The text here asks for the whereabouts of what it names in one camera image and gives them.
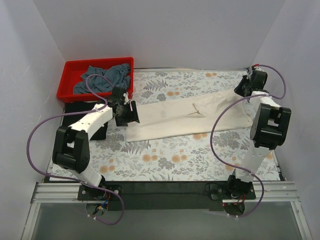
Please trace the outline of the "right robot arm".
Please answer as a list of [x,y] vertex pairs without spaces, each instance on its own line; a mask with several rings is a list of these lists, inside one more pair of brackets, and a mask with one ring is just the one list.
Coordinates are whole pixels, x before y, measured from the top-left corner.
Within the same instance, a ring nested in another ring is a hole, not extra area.
[[282,107],[264,90],[268,74],[259,66],[253,66],[242,77],[234,92],[242,97],[251,97],[249,102],[256,114],[250,129],[251,139],[248,151],[228,177],[226,192],[232,199],[244,198],[253,192],[253,174],[265,157],[286,139],[292,111]]

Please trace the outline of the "cream white t shirt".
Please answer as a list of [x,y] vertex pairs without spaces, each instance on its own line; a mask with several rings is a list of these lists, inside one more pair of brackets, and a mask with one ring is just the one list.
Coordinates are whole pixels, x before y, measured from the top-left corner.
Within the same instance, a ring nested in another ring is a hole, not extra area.
[[127,142],[249,128],[253,124],[233,90],[137,106],[139,122],[126,129]]

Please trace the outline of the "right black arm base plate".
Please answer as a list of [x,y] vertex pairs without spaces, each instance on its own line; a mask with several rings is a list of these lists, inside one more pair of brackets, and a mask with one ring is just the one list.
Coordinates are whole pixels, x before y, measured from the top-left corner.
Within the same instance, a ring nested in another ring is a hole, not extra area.
[[222,183],[207,183],[204,187],[205,192],[212,200],[254,200],[256,194],[253,188],[248,192],[233,189]]

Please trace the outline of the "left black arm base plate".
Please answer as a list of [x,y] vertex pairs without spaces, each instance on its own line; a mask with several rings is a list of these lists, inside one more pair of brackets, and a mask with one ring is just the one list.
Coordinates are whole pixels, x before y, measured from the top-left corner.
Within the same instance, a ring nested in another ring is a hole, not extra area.
[[[102,188],[108,189],[120,195],[122,193],[122,186],[118,184],[103,185]],[[77,200],[79,201],[102,201],[109,197],[110,193],[96,188],[91,188],[85,185],[79,187]]]

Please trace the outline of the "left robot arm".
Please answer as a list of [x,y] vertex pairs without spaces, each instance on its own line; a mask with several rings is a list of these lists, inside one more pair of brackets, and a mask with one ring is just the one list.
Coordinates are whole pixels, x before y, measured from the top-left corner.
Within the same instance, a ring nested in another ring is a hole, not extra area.
[[136,102],[129,101],[126,90],[117,86],[108,99],[98,101],[75,123],[59,127],[55,135],[53,163],[71,172],[80,182],[91,185],[89,194],[95,200],[103,199],[107,191],[101,184],[102,175],[91,166],[89,141],[112,119],[118,127],[140,122]]

